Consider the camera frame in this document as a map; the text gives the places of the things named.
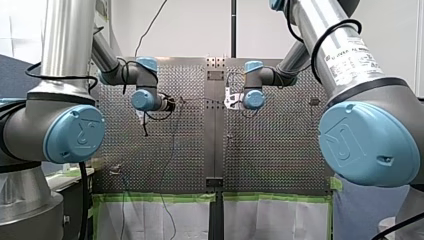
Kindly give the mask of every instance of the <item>green tape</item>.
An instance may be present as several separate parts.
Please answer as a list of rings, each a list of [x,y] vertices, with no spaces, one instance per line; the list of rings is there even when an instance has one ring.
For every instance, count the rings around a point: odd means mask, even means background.
[[[224,201],[245,202],[275,200],[284,202],[329,203],[331,196],[303,196],[282,193],[224,193]]]
[[[333,189],[333,190],[342,191],[343,190],[343,182],[336,177],[331,177],[330,178],[330,188]]]
[[[90,209],[88,209],[88,218],[93,217],[93,207],[91,207]]]
[[[162,194],[166,203],[207,203],[215,201],[215,194]],[[158,193],[111,193],[96,194],[93,196],[94,202],[162,202],[162,198]]]
[[[76,170],[65,172],[63,174],[63,176],[65,176],[65,177],[79,177],[79,176],[81,176],[81,172],[80,172],[79,169],[76,169]]]

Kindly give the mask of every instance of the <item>wire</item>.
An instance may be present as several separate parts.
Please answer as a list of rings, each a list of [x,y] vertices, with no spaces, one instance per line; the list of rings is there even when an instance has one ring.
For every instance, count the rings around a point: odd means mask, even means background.
[[[148,137],[149,136],[149,133],[147,132],[147,127],[146,127],[146,125],[147,125],[147,122],[146,122],[146,112],[143,112],[143,130],[144,130],[144,136],[145,137]]]
[[[148,112],[144,112],[144,114],[146,114],[146,116],[149,117],[152,120],[155,120],[155,121],[164,121],[164,120],[168,119],[172,115],[173,112],[174,111],[170,111],[169,114],[166,115],[163,118],[155,118],[155,117],[151,116]]]
[[[308,70],[308,68],[310,66],[311,66],[311,64],[309,64],[308,66],[306,66],[306,67],[304,67],[304,68],[302,68],[302,69],[300,69],[298,71],[292,71],[292,72],[284,71],[281,68],[279,68],[278,65],[277,65],[276,69],[277,69],[278,72],[282,72],[282,73],[285,73],[285,74],[299,74],[301,72],[304,72],[304,71]]]
[[[259,113],[259,109],[258,110],[256,110],[252,115],[246,115],[246,114],[244,114],[244,112],[243,111],[241,111],[241,115],[243,116],[243,117],[245,117],[245,118],[248,118],[248,119],[251,119],[251,118],[254,118],[254,117],[256,117],[257,115],[258,115],[258,113]]]
[[[156,19],[158,18],[159,14],[161,13],[163,7],[165,6],[165,4],[168,2],[168,0],[164,0],[162,5],[160,6],[158,12],[156,13],[155,17],[153,17],[152,21],[150,22],[149,27],[147,28],[146,32],[140,37],[140,40],[138,41],[138,45],[137,48],[135,49],[135,53],[134,53],[134,58],[137,57],[138,55],[138,50],[141,47],[141,43],[143,41],[143,38],[149,33],[150,29],[152,28],[153,24],[155,23]]]
[[[339,29],[341,27],[346,27],[345,25],[346,24],[349,24],[349,23],[355,24],[358,27],[357,31],[358,31],[359,34],[362,32],[362,24],[358,20],[355,20],[355,19],[345,19],[345,20],[342,20],[339,23],[337,23],[337,24],[329,27],[324,32],[324,34],[320,38],[318,38],[318,40],[317,40],[317,42],[316,42],[316,44],[315,44],[315,46],[314,46],[314,48],[312,50],[312,54],[311,54],[311,66],[312,66],[312,68],[311,69],[312,69],[312,73],[314,74],[315,79],[320,84],[322,84],[322,81],[321,81],[321,78],[319,77],[318,71],[316,69],[316,61],[317,61],[317,58],[318,58],[319,49],[321,48],[322,43],[325,41],[325,39],[327,39],[328,36],[330,36],[337,29]]]
[[[103,26],[98,27],[98,28],[96,29],[96,31],[93,33],[93,35],[96,35],[97,33],[101,32],[103,29],[105,29],[105,27],[103,27]]]
[[[241,73],[241,72],[229,72],[229,73],[227,74],[227,80],[226,80],[226,83],[225,83],[225,86],[226,86],[226,87],[230,87],[230,83],[229,83],[230,76],[233,76],[233,81],[234,81],[234,76],[235,76],[235,75],[241,75],[241,76],[244,76],[244,73]]]
[[[154,78],[156,79],[156,83],[159,83],[158,76],[152,70],[143,66],[143,64],[140,64],[139,62],[131,61],[131,60],[127,61],[127,60],[125,60],[123,58],[119,58],[119,57],[117,59],[119,61],[124,62],[124,66],[122,67],[122,70],[121,70],[121,79],[124,82],[124,86],[123,86],[123,89],[122,89],[122,95],[125,95],[125,93],[127,91],[127,85],[128,85],[128,80],[129,80],[128,78],[130,76],[130,63],[133,63],[133,64],[135,64],[139,67],[142,67],[144,70],[151,73],[154,76]]]
[[[88,193],[88,176],[85,163],[79,163],[82,181],[82,216],[79,240],[84,240],[87,232],[87,221],[88,221],[88,205],[89,205],[89,193]]]
[[[171,218],[171,222],[172,222],[172,226],[173,226],[173,228],[174,228],[174,234],[172,235],[172,237],[171,237],[171,239],[170,240],[173,240],[174,238],[175,238],[175,236],[177,235],[177,228],[176,228],[176,226],[175,226],[175,221],[174,221],[174,218],[173,218],[173,216],[172,216],[172,214],[171,214],[171,212],[169,212],[169,210],[168,210],[168,207],[166,206],[166,203],[165,203],[165,199],[163,198],[163,195],[162,195],[162,187],[163,187],[163,179],[164,179],[164,177],[165,177],[165,173],[166,173],[166,169],[168,168],[168,166],[169,166],[169,164],[172,162],[172,160],[174,159],[174,155],[175,155],[175,136],[176,136],[176,134],[177,134],[177,132],[178,132],[178,128],[179,128],[179,125],[180,125],[180,121],[181,121],[181,116],[182,116],[182,112],[183,112],[183,109],[184,109],[184,104],[186,103],[186,101],[185,100],[183,100],[183,98],[181,97],[180,98],[181,99],[181,102],[182,102],[182,104],[181,104],[181,107],[180,107],[180,110],[179,110],[179,114],[178,114],[178,117],[177,117],[177,123],[176,123],[176,126],[175,126],[175,129],[172,131],[172,149],[171,149],[171,156],[170,156],[170,158],[169,158],[169,160],[166,162],[166,164],[165,164],[165,166],[164,166],[164,168],[163,168],[163,170],[162,170],[162,174],[161,174],[161,177],[160,177],[160,187],[159,187],[159,189],[160,189],[160,197],[161,197],[161,199],[162,199],[162,204],[163,204],[163,207],[165,208],[165,211],[168,213],[168,215],[169,215],[169,217]]]
[[[90,84],[90,86],[88,87],[88,93],[91,93],[91,90],[93,90],[97,86],[98,83],[99,83],[99,80],[97,78],[94,79],[94,83]]]
[[[292,24],[290,22],[291,19],[291,2],[292,0],[288,0],[287,1],[287,6],[286,6],[286,15],[287,15],[287,27],[289,28],[289,32],[291,33],[291,35],[299,42],[303,43],[303,39],[301,37],[299,37],[293,30]]]
[[[421,220],[423,218],[424,218],[424,212],[423,213],[420,213],[420,214],[418,214],[418,215],[416,215],[414,217],[411,217],[411,218],[409,218],[409,219],[407,219],[407,220],[405,220],[405,221],[403,221],[401,223],[398,223],[398,224],[394,225],[391,228],[388,228],[388,229],[384,230],[383,232],[381,232],[381,233],[377,234],[375,237],[373,237],[371,240],[382,240],[382,239],[385,239],[385,236],[389,235],[390,233],[392,233],[394,231],[397,231],[397,230],[399,230],[399,229],[401,229],[403,227],[406,227],[406,226],[408,226],[408,225],[410,225],[412,223],[415,223],[415,222],[417,222],[417,221],[419,221],[419,220]]]
[[[34,69],[41,66],[41,62],[36,63],[25,70],[25,74],[27,76],[38,78],[38,79],[46,79],[46,80],[71,80],[71,79],[92,79],[97,80],[96,77],[93,76],[63,76],[63,77],[53,77],[53,76],[45,76],[45,75],[37,75],[31,73]]]
[[[121,236],[120,236],[120,240],[123,239],[124,237],[124,230],[125,230],[125,194],[129,194],[129,188],[128,188],[128,184],[127,184],[127,180],[125,179],[124,174],[122,173],[122,169],[120,169],[119,174],[121,175],[121,179],[122,179],[122,183],[124,184],[124,191],[122,193],[122,207],[121,207],[121,212],[122,212],[122,228],[121,228]]]

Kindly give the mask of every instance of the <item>pegboard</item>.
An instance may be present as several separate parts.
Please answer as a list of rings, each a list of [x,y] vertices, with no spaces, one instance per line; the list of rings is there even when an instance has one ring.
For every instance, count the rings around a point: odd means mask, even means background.
[[[227,78],[211,79],[210,61],[159,59],[158,90],[189,101],[178,104],[170,118],[149,121],[148,137],[130,103],[134,87],[122,95],[122,87],[101,86],[106,136],[94,191],[202,193],[207,177],[222,177],[225,191],[328,194],[332,173],[318,145],[327,100],[310,70],[293,87],[264,87],[266,105],[249,118],[253,112],[222,109]],[[243,72],[246,61],[221,59],[217,71]],[[228,80],[233,91],[242,90],[242,76]]]
[[[123,95],[122,87],[102,86],[99,106],[106,135],[102,166],[94,178],[95,192],[205,191],[205,59],[167,59],[158,64],[158,91],[187,101],[178,104],[168,119],[149,120],[146,137],[130,102],[135,87],[128,86]],[[168,115],[150,114],[155,118]]]
[[[228,60],[227,72],[243,72],[246,61]],[[243,91],[243,76],[231,75],[229,83],[233,91]],[[266,104],[258,112],[226,111],[225,190],[328,194],[332,173],[318,143],[318,123],[327,102],[324,89],[308,69],[293,87],[263,91]]]

